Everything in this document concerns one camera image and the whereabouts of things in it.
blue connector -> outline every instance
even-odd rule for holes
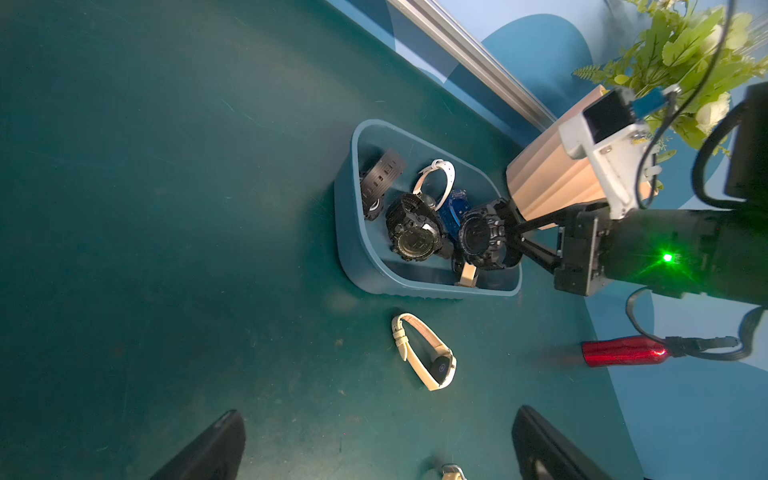
[[[664,95],[664,89],[656,87],[650,93],[642,98],[632,102],[632,110],[637,119],[646,118],[655,111],[664,108],[667,104],[667,97]]]

black cable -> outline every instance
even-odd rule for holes
[[[637,302],[637,298],[640,296],[641,293],[648,290],[650,292],[650,287],[644,286],[642,288],[638,288],[635,290],[629,298],[627,298],[627,316],[629,317],[629,321],[632,322],[632,326],[635,330],[637,330],[642,336],[653,340],[654,342],[660,343],[661,345],[666,346],[667,344],[664,342],[663,339],[660,339],[659,337],[655,335],[651,335],[650,333],[646,332],[640,327],[640,324],[637,323],[637,319],[634,318],[634,303]]]
[[[694,168],[690,172],[690,182],[694,186],[694,193],[705,204],[715,208],[741,208],[744,202],[736,200],[721,200],[712,198],[707,195],[704,190],[704,171],[707,168],[707,162],[709,161],[712,153],[717,148],[717,145],[740,123],[746,110],[746,103],[742,102],[738,104],[733,110],[728,112],[728,115],[712,130],[712,133],[704,141],[704,145],[701,146],[701,150],[696,155],[696,161],[694,161]]]
[[[650,164],[653,167],[656,166],[656,154],[654,154],[654,156],[650,158]],[[650,179],[650,193],[648,194],[648,203],[644,205],[645,208],[643,210],[645,210],[647,208],[650,208],[650,205],[654,202],[654,198],[656,198],[656,179],[658,177],[659,177],[659,175],[655,174]]]
[[[722,30],[722,36],[720,36],[720,40],[717,42],[717,46],[715,47],[715,52],[712,54],[712,60],[710,61],[709,66],[707,67],[707,71],[704,72],[704,76],[701,78],[701,81],[699,82],[698,86],[694,89],[693,94],[691,94],[690,97],[678,108],[674,111],[673,114],[671,114],[671,109],[674,106],[674,104],[670,104],[667,107],[667,115],[664,121],[661,123],[659,128],[656,130],[656,134],[654,135],[653,140],[650,141],[648,144],[648,148],[645,149],[645,152],[643,153],[643,157],[640,159],[640,164],[637,166],[637,175],[635,176],[635,182],[634,182],[634,197],[637,201],[637,206],[641,210],[646,210],[650,203],[653,201],[653,192],[656,187],[656,180],[655,178],[652,180],[653,184],[650,186],[650,192],[651,197],[648,201],[648,204],[643,203],[643,198],[640,193],[640,180],[643,177],[643,169],[645,165],[645,159],[648,158],[648,155],[650,154],[650,151],[653,150],[653,148],[656,146],[657,143],[659,143],[659,140],[661,140],[661,136],[664,134],[665,131],[674,123],[674,121],[677,119],[677,117],[680,116],[683,111],[688,108],[688,105],[692,101],[694,101],[694,98],[698,96],[699,93],[703,90],[704,86],[707,84],[707,81],[710,79],[710,76],[712,75],[712,71],[715,69],[715,66],[717,65],[717,60],[720,59],[720,53],[723,50],[723,46],[725,45],[726,37],[728,36],[728,32],[730,31],[730,23],[733,18],[733,10],[736,8],[736,0],[728,0],[728,4],[726,5],[726,12],[725,12],[725,22],[723,23],[723,30]]]
[[[635,290],[629,298],[627,298],[627,316],[629,317],[629,321],[632,322],[632,326],[635,330],[637,330],[638,333],[640,333],[642,336],[653,340],[654,342],[660,343],[664,346],[669,346],[667,342],[664,341],[664,339],[661,339],[655,335],[651,335],[650,333],[643,330],[640,325],[637,323],[637,319],[634,318],[634,304],[637,302],[637,298],[640,296],[641,293],[645,292],[646,290],[650,291],[650,287],[643,286],[637,290]],[[766,307],[764,306],[758,306],[744,315],[744,318],[741,320],[741,324],[739,325],[739,341],[741,342],[741,348],[738,350],[734,350],[732,352],[726,352],[726,353],[707,353],[707,352],[696,352],[692,349],[686,349],[685,355],[688,356],[695,356],[700,359],[705,360],[720,360],[720,361],[726,361],[726,362],[733,362],[741,359],[747,358],[753,350],[754,345],[754,338],[755,338],[755,331],[757,330],[757,327],[760,325],[760,320],[762,319],[763,312],[765,312]]]

white watch strap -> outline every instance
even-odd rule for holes
[[[413,328],[422,334],[422,336],[429,342],[429,345],[435,349],[438,356],[452,356],[453,353],[451,352],[451,349],[448,348],[435,332],[433,332],[432,329],[417,316],[410,313],[403,313],[392,319],[392,336],[395,337],[395,345],[397,345],[397,350],[400,352],[400,357],[411,364],[413,371],[416,372],[416,375],[418,375],[422,382],[424,382],[424,385],[426,385],[430,392],[440,389],[440,384],[432,378],[432,375],[424,367],[422,361],[419,360],[418,356],[413,352],[408,337],[406,336],[406,331],[402,328],[403,320],[410,323]]]
[[[451,162],[438,158],[437,160],[433,161],[432,164],[427,168],[422,169],[419,172],[421,177],[416,181],[416,185],[413,187],[413,194],[420,194],[422,192],[422,185],[424,184],[424,180],[427,178],[427,176],[429,176],[430,173],[437,170],[443,170],[445,172],[445,193],[442,195],[442,199],[435,205],[435,210],[440,210],[440,207],[442,207],[442,205],[445,203],[445,200],[448,198],[448,195],[451,193],[453,182],[456,179],[456,170],[454,170],[453,164]]]

white flower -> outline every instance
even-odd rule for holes
[[[710,53],[712,50],[714,50],[715,46],[717,45],[717,42],[720,41],[720,38],[723,36],[723,27],[720,25],[715,25],[714,28],[712,28],[712,32],[704,39],[704,43],[701,44],[701,53]]]
[[[730,94],[721,94],[717,100],[711,101],[699,108],[699,111],[696,113],[697,127],[708,135],[725,118],[729,110]]]
[[[731,29],[728,32],[728,38],[725,40],[725,48],[736,50],[742,48],[749,39],[746,28],[752,22],[752,15],[748,13],[737,13],[733,16]]]

wristwatch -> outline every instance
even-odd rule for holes
[[[418,356],[413,352],[406,336],[406,331],[402,328],[402,321],[410,323],[422,336],[429,342],[429,345],[435,349],[435,354],[429,368],[425,368]],[[414,372],[424,382],[424,385],[430,392],[444,389],[451,384],[456,371],[456,357],[437,335],[423,321],[411,313],[403,313],[392,319],[392,336],[395,338],[395,345],[400,352],[402,360],[411,364]]]
[[[421,262],[433,253],[446,259],[453,255],[453,242],[437,213],[414,194],[403,194],[392,202],[386,211],[386,229],[392,252],[406,262]]]

